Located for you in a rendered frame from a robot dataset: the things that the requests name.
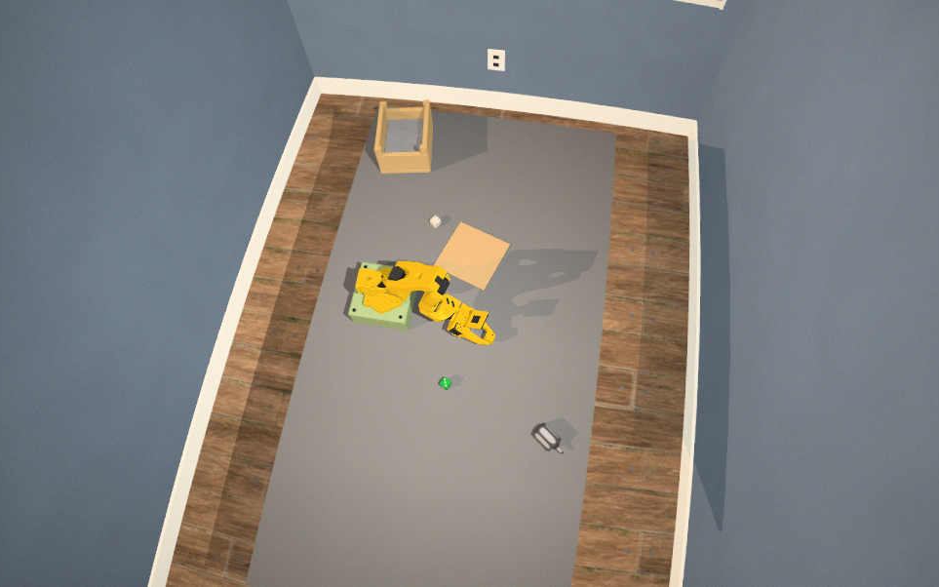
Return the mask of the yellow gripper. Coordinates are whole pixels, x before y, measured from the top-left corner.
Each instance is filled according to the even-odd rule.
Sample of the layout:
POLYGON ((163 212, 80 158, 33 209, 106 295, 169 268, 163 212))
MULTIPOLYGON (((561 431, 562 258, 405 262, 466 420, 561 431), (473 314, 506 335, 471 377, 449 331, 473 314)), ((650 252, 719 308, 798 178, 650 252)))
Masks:
POLYGON ((476 344, 489 345, 487 340, 476 336, 470 332, 469 329, 484 329, 486 332, 493 333, 493 331, 490 330, 490 327, 486 323, 488 315, 488 312, 471 309, 471 307, 462 303, 459 305, 459 310, 455 311, 452 318, 450 319, 448 331, 458 337, 464 337, 464 339, 471 340, 476 344))

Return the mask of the light wooden crate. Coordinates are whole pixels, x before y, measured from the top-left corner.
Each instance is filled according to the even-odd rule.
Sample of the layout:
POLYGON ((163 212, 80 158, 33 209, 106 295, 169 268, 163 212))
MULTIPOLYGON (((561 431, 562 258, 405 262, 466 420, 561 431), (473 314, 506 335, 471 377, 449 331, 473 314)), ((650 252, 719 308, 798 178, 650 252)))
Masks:
POLYGON ((429 100, 423 101, 423 107, 384 109, 378 116, 374 145, 381 173, 430 174, 432 136, 429 100))

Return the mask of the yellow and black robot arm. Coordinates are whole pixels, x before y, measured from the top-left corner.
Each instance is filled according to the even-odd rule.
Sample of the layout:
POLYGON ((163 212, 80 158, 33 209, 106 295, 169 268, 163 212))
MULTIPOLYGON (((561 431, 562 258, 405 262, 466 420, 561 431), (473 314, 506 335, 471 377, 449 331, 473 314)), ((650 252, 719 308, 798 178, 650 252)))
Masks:
POLYGON ((366 307, 371 307, 379 314, 383 314, 403 306, 403 301, 408 299, 410 292, 425 291, 418 304, 419 311, 425 316, 436 322, 442 322, 451 319, 454 312, 459 310, 462 301, 446 293, 450 277, 441 266, 398 261, 391 269, 385 267, 376 273, 373 269, 362 268, 358 288, 365 295, 366 307), (436 307, 436 312, 433 312, 436 307))

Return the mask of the tan mat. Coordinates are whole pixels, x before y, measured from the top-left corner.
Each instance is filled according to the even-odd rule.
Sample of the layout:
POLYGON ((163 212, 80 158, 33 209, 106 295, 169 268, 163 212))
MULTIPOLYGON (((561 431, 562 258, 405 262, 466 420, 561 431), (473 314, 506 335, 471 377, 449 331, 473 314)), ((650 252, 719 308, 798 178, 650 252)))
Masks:
POLYGON ((433 266, 484 291, 509 246, 460 222, 433 266))

